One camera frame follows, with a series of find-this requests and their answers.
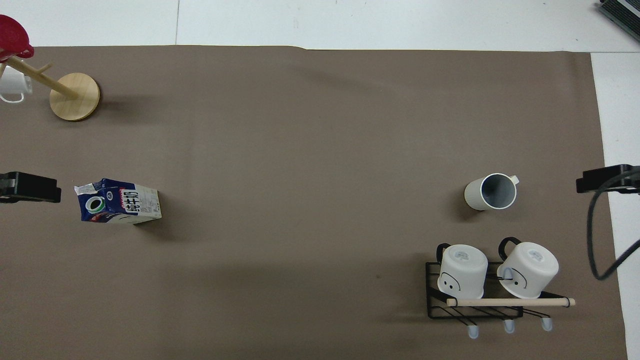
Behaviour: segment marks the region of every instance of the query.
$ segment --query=blue and white carton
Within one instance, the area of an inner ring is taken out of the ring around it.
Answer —
[[[162,217],[158,191],[146,186],[102,179],[74,189],[82,221],[137,224]]]

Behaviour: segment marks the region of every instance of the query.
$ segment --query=wooden pole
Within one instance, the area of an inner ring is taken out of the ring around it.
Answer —
[[[18,60],[15,56],[9,57],[6,63],[19,72],[29,76],[31,79],[34,79],[35,81],[45,85],[48,88],[52,88],[53,90],[63,94],[65,97],[68,97],[69,99],[76,99],[78,97],[77,92],[53,80],[49,76],[41,74],[38,69]]]
[[[575,299],[447,299],[447,306],[575,306]]]

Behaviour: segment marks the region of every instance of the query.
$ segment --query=white mug with smiley face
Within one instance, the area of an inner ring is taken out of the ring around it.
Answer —
[[[441,243],[436,250],[440,264],[438,289],[457,299],[480,299],[489,262],[470,245]]]
[[[509,242],[516,244],[516,247],[507,257],[504,247]],[[504,261],[497,270],[500,284],[521,299],[540,297],[542,290],[559,270],[558,261],[551,251],[536,243],[522,242],[514,237],[505,238],[498,246],[498,253]]]

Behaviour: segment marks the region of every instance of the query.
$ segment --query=white table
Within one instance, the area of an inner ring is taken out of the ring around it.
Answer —
[[[596,1],[14,0],[0,12],[17,19],[34,46],[591,52],[605,164],[640,165],[640,43],[598,13]],[[640,238],[640,198],[609,198],[620,254]],[[629,359],[640,359],[638,268],[634,254],[618,272]]]

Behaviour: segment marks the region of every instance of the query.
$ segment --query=red mug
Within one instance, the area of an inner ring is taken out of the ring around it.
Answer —
[[[29,35],[19,22],[9,16],[0,15],[0,63],[14,55],[24,59],[33,56]]]

